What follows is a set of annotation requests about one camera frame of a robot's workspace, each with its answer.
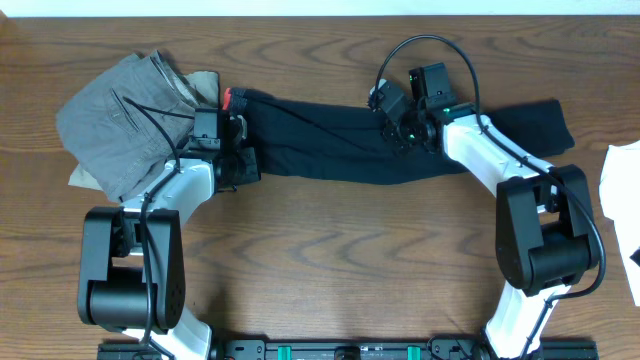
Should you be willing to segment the black leggings with orange waistband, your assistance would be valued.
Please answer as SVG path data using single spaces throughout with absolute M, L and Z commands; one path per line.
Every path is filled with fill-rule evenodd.
M 385 115 L 367 108 L 296 102 L 246 88 L 227 89 L 223 107 L 246 120 L 248 144 L 264 173 L 395 185 L 465 170 L 424 149 L 395 152 L 382 137 Z M 489 117 L 538 158 L 575 145 L 556 99 L 501 108 Z

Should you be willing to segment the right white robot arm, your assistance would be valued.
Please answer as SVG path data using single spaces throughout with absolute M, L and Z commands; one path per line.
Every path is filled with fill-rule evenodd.
M 411 76 L 412 93 L 376 81 L 368 105 L 401 149 L 422 145 L 468 170 L 496 200 L 495 254 L 505 286 L 476 359 L 595 359 L 591 342 L 542 338 L 556 305 L 592 294 L 607 259 L 584 172 L 556 167 L 502 134 L 446 80 Z

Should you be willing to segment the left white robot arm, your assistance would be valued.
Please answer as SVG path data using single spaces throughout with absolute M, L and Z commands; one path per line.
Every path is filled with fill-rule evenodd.
M 202 140 L 165 162 L 140 194 L 85 216 L 77 294 L 85 324 L 126 336 L 100 359 L 220 359 L 213 328 L 186 305 L 182 228 L 218 192 L 259 181 L 251 147 Z

